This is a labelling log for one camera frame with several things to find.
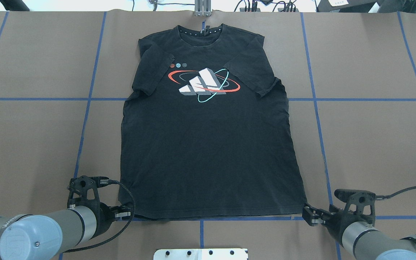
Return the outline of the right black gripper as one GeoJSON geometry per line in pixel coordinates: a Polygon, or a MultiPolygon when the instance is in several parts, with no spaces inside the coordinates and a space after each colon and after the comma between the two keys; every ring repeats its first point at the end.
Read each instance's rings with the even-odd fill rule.
{"type": "Polygon", "coordinates": [[[329,211],[318,209],[305,203],[303,206],[302,218],[309,226],[322,224],[330,235],[342,235],[349,226],[349,209],[337,208],[333,204],[329,211]]]}

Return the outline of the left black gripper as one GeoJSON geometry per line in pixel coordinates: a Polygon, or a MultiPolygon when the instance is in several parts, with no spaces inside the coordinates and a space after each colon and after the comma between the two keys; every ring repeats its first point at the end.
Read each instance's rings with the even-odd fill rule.
{"type": "Polygon", "coordinates": [[[99,217],[97,218],[96,231],[107,231],[114,221],[128,221],[132,219],[134,206],[117,205],[108,206],[105,203],[100,203],[99,217]]]}

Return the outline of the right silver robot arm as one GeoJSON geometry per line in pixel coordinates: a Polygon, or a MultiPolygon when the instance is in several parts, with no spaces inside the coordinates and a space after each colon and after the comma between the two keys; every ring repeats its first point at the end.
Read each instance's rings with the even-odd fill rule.
{"type": "Polygon", "coordinates": [[[302,218],[324,226],[331,237],[357,260],[416,260],[416,235],[395,240],[374,226],[370,215],[330,205],[317,209],[306,203],[302,218]]]}

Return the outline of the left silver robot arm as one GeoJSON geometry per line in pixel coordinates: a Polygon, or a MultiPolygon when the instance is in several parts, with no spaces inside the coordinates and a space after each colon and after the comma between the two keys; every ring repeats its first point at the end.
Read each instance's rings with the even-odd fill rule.
{"type": "Polygon", "coordinates": [[[104,234],[112,222],[132,217],[127,206],[72,206],[48,214],[0,216],[0,260],[50,260],[104,234]]]}

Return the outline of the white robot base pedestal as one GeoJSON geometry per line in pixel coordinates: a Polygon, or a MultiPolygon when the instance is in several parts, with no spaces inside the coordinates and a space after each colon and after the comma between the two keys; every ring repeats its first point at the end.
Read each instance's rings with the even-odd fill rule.
{"type": "Polygon", "coordinates": [[[156,250],[154,260],[249,260],[246,248],[183,248],[156,250]]]}

